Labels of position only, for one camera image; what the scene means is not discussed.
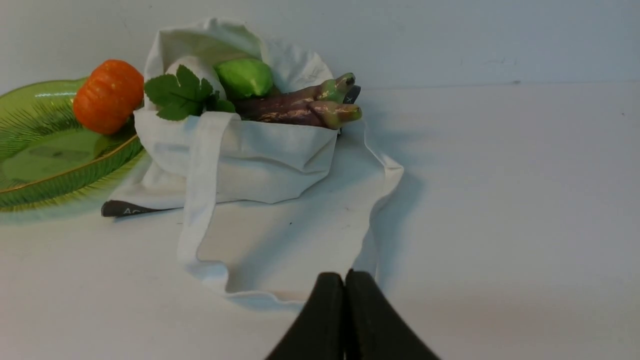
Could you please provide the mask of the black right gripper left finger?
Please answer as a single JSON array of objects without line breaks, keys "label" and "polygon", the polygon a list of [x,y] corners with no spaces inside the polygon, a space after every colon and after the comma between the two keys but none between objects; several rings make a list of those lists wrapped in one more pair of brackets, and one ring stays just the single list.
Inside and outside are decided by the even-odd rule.
[{"label": "black right gripper left finger", "polygon": [[301,312],[268,360],[343,360],[345,285],[334,272],[318,274]]}]

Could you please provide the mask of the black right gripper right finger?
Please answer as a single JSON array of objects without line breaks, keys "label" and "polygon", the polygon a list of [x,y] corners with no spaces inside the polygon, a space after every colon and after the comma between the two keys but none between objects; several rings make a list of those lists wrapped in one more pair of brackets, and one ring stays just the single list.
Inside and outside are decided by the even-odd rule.
[{"label": "black right gripper right finger", "polygon": [[438,360],[396,312],[366,271],[351,269],[345,280],[349,306],[347,360]]}]

